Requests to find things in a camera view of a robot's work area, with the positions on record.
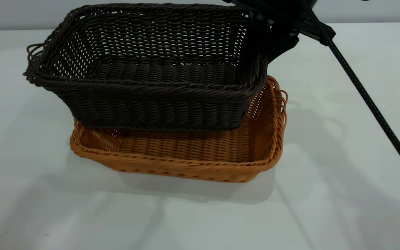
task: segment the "basket rim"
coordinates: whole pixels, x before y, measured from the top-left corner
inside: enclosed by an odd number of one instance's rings
[[[54,29],[54,31],[46,38],[42,44],[33,44],[27,48],[29,54],[29,67],[24,73],[27,80],[39,87],[49,88],[51,90],[84,90],[84,91],[105,91],[105,92],[138,92],[141,95],[147,95],[151,90],[152,95],[158,94],[161,90],[172,90],[170,93],[175,95],[198,95],[199,97],[213,98],[234,98],[237,100],[249,98],[256,92],[260,91],[265,83],[265,75],[267,71],[268,60],[264,51],[259,51],[257,59],[246,69],[246,72],[252,72],[249,76],[251,79],[243,84],[195,84],[192,82],[171,82],[171,87],[159,86],[160,82],[149,85],[138,85],[143,81],[135,81],[132,79],[114,80],[114,79],[89,79],[89,78],[66,78],[62,76],[54,76],[40,72],[40,67],[45,66],[43,62],[48,58],[49,50],[54,49],[56,44],[60,44],[66,30],[78,22],[82,13],[87,10],[96,9],[101,13],[105,11],[118,10],[144,10],[153,11],[165,8],[174,8],[180,12],[186,11],[212,11],[214,13],[246,13],[245,10],[237,6],[223,5],[205,5],[201,3],[195,4],[177,4],[177,3],[107,3],[102,5],[84,5],[70,11],[65,19]]]
[[[268,156],[263,160],[249,161],[249,162],[230,162],[230,161],[211,161],[211,160],[187,160],[170,157],[159,157],[152,155],[142,155],[137,153],[123,153],[111,152],[101,149],[92,149],[81,144],[81,136],[87,129],[74,118],[74,130],[70,138],[70,147],[72,151],[81,157],[83,155],[97,155],[97,156],[111,156],[115,157],[118,161],[119,158],[127,160],[128,163],[143,162],[144,160],[160,163],[168,163],[168,169],[177,169],[183,171],[213,171],[220,173],[259,173],[271,169],[280,159],[283,152],[283,136],[287,123],[286,104],[288,95],[284,90],[280,90],[279,84],[275,78],[268,76],[266,84],[272,84],[273,88],[270,92],[274,96],[273,102],[273,130],[275,131]],[[183,166],[172,166],[172,164],[183,164]]]

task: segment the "basket bottom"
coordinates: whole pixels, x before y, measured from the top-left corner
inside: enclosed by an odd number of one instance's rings
[[[250,155],[249,123],[234,130],[159,132],[90,128],[81,137],[87,148],[156,157],[246,163]]]

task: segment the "white wall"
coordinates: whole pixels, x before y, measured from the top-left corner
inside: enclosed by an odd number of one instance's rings
[[[221,0],[0,0],[0,30],[54,28],[74,8],[111,2],[225,5]],[[400,0],[319,0],[314,10],[327,23],[400,22]]]

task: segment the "basket handle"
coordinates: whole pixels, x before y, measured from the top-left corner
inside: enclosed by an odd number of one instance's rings
[[[29,61],[37,61],[44,50],[37,51],[39,48],[43,47],[44,44],[32,44],[27,46],[27,59]]]

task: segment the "rectangular basket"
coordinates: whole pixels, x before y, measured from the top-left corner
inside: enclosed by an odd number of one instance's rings
[[[85,126],[235,128],[268,65],[261,49],[238,70],[247,22],[243,10],[219,5],[83,6],[27,48],[24,74]]]
[[[70,146],[76,155],[120,172],[248,182],[282,155],[287,100],[276,80],[268,77],[234,130],[150,132],[89,128],[75,120]]]

